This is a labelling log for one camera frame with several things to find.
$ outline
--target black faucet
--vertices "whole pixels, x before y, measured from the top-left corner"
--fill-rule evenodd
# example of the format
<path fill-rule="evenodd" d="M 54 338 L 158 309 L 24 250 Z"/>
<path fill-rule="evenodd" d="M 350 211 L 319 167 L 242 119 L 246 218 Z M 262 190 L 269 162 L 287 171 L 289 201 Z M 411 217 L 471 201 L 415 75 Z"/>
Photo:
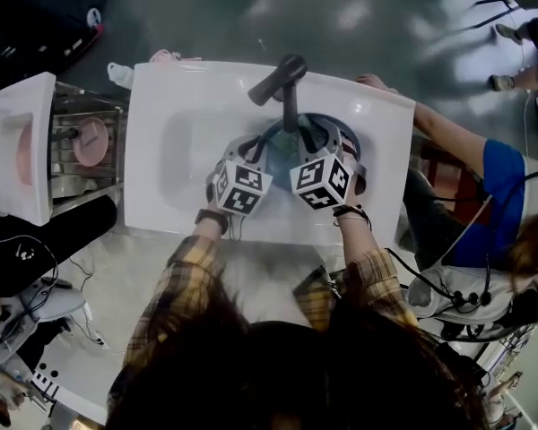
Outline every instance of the black faucet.
<path fill-rule="evenodd" d="M 248 96 L 259 107 L 282 90 L 283 130 L 286 133 L 297 131 L 297 92 L 295 85 L 307 73 L 307 62 L 296 54 L 282 57 L 277 68 L 257 86 L 249 90 Z"/>

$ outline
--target shoe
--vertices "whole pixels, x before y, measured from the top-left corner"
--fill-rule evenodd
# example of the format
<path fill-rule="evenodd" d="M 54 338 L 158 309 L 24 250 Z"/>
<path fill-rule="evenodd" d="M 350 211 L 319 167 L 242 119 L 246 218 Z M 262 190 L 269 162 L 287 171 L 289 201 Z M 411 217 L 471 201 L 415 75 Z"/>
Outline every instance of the shoe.
<path fill-rule="evenodd" d="M 509 75 L 492 75 L 490 83 L 492 88 L 497 91 L 514 89 L 514 80 Z"/>
<path fill-rule="evenodd" d="M 522 46 L 523 41 L 517 36 L 516 31 L 514 29 L 504 24 L 496 24 L 495 28 L 496 28 L 496 32 L 498 32 L 501 37 L 504 37 L 505 39 L 511 39 L 517 45 Z"/>

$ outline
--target blue sleeve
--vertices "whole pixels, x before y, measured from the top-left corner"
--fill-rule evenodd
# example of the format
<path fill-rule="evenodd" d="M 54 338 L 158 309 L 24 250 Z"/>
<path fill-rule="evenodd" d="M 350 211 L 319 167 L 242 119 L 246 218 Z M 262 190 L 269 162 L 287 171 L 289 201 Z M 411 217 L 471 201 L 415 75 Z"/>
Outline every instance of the blue sleeve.
<path fill-rule="evenodd" d="M 524 158 L 519 151 L 495 140 L 484 146 L 484 190 L 499 204 L 504 203 L 515 183 L 525 176 Z"/>

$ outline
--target blue shirt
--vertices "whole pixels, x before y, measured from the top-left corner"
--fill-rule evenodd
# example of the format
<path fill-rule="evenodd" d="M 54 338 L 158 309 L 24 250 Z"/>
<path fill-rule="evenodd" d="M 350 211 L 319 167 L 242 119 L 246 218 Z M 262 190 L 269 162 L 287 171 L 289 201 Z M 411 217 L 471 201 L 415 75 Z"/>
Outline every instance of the blue shirt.
<path fill-rule="evenodd" d="M 484 190 L 492 195 L 490 226 L 473 224 L 456 244 L 447 264 L 467 268 L 486 267 L 486 253 L 490 250 L 490 266 L 503 270 L 507 253 L 516 241 L 524 206 L 525 185 L 510 197 L 502 221 L 499 215 L 508 193 L 525 176 L 524 157 L 519 151 L 494 140 L 484 147 Z M 490 246 L 492 228 L 498 229 Z"/>

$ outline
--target wheel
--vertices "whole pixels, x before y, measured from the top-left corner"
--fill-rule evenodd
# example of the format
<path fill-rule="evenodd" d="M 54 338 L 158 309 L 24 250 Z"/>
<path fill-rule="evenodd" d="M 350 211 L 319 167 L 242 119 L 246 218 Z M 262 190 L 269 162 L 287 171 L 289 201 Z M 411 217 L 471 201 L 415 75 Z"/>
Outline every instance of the wheel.
<path fill-rule="evenodd" d="M 96 27 L 100 25 L 101 11 L 96 7 L 90 8 L 86 14 L 86 22 L 88 23 L 88 27 Z"/>

